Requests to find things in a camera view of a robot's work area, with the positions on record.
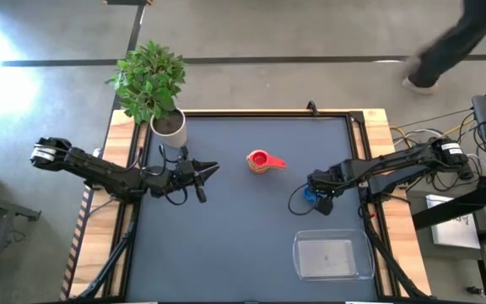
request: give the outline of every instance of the clear plastic container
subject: clear plastic container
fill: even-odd
[[[369,238],[361,230],[299,231],[294,266],[302,280],[371,280],[375,263]]]

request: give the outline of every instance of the concrete floor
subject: concrete floor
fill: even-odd
[[[186,57],[410,55],[453,24],[460,7],[460,0],[156,0],[138,41],[155,39]],[[98,0],[0,0],[0,61],[123,57],[135,13]],[[486,38],[474,53],[486,54]],[[486,93],[486,61],[462,62],[432,97],[402,90],[401,67],[189,66],[180,100],[184,108],[301,108],[314,100],[321,108],[385,108],[391,124],[402,125],[466,109]],[[101,146],[113,101],[104,81],[114,68],[0,68],[0,196],[43,212],[37,223],[16,221],[27,239],[0,257],[0,303],[59,296],[83,185],[32,168],[30,152],[41,136],[88,151]],[[464,116],[407,130],[445,131]],[[464,149],[474,152],[470,140]],[[485,301],[463,291],[480,285],[474,261],[425,256],[425,267],[435,296]]]

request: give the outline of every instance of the orange object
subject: orange object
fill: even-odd
[[[247,157],[251,171],[262,174],[267,169],[286,169],[286,163],[283,159],[272,156],[264,150],[254,150]]]

